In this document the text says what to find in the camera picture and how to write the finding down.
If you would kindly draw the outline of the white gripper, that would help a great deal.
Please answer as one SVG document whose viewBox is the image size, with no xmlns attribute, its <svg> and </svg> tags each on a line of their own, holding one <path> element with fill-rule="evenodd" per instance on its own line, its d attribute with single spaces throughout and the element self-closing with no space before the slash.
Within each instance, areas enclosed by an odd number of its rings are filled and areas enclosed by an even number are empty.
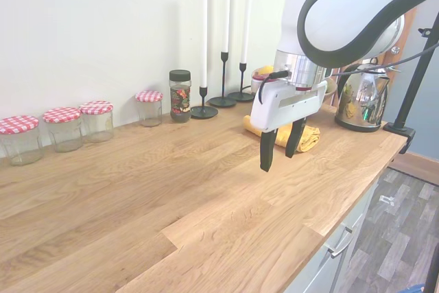
<svg viewBox="0 0 439 293">
<path fill-rule="evenodd" d="M 267 83 L 262 90 L 261 100 L 256 96 L 250 114 L 250 123 L 260 130 L 260 168 L 269 172 L 276 143 L 277 128 L 292 124 L 292 130 L 285 146 L 285 155 L 293 157 L 297 150 L 307 118 L 317 113 L 323 103 L 327 81 L 313 85 L 310 91 L 299 91 L 283 80 Z"/>
</svg>

